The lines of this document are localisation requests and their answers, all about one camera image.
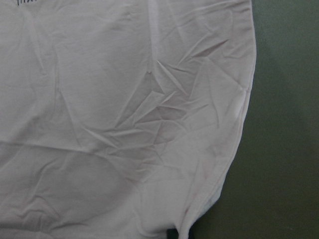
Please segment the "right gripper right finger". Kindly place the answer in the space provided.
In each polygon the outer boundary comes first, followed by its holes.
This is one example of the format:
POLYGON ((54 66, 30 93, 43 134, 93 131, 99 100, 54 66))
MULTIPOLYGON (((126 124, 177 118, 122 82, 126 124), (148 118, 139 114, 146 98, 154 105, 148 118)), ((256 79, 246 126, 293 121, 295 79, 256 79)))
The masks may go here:
POLYGON ((194 239, 193 228, 190 227, 188 231, 188 239, 194 239))

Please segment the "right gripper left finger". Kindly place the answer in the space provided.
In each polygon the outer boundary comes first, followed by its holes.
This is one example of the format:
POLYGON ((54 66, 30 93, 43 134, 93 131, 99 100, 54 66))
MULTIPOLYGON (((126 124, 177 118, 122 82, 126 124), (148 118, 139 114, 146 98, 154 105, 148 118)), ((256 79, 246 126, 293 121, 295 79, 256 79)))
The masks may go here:
POLYGON ((166 238, 167 239, 178 239, 179 234, 177 229, 168 229, 166 231, 166 238))

